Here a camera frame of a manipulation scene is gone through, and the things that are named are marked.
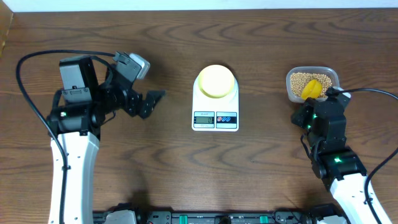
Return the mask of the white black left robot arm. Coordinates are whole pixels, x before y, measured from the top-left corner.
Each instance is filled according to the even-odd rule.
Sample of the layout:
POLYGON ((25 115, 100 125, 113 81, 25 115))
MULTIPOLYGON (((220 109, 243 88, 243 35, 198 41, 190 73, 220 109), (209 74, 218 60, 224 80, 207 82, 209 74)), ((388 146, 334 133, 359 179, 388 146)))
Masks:
POLYGON ((101 127, 106 115, 124 110, 145 119, 165 95, 163 90, 146 96, 133 90, 150 64, 137 54, 116 53, 107 64, 106 79, 99 83, 94 55, 60 61, 63 89, 53 100, 47 124, 53 131, 52 198, 49 223, 93 223, 93 181, 101 127))

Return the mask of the yellow measuring scoop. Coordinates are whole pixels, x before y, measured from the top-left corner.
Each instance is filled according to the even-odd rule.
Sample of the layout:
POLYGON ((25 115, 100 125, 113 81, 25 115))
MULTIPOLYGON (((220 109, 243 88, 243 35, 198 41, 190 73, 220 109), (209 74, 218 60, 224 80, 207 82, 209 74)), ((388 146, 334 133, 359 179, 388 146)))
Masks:
POLYGON ((310 80, 302 90, 301 98, 306 100, 307 98, 318 98, 322 93, 322 84, 314 79, 310 80))

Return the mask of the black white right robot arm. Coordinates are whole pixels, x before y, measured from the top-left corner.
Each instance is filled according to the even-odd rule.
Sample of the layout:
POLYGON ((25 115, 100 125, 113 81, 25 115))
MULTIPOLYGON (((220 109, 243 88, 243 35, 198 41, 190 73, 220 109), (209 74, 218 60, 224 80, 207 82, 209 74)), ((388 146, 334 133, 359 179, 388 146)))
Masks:
POLYGON ((346 117, 351 95, 340 93, 324 101, 307 98, 291 116, 305 130, 306 154, 315 175, 322 180, 344 211, 318 219, 318 223, 390 223, 391 219, 373 191, 366 187, 368 172, 359 156, 346 145, 346 117))

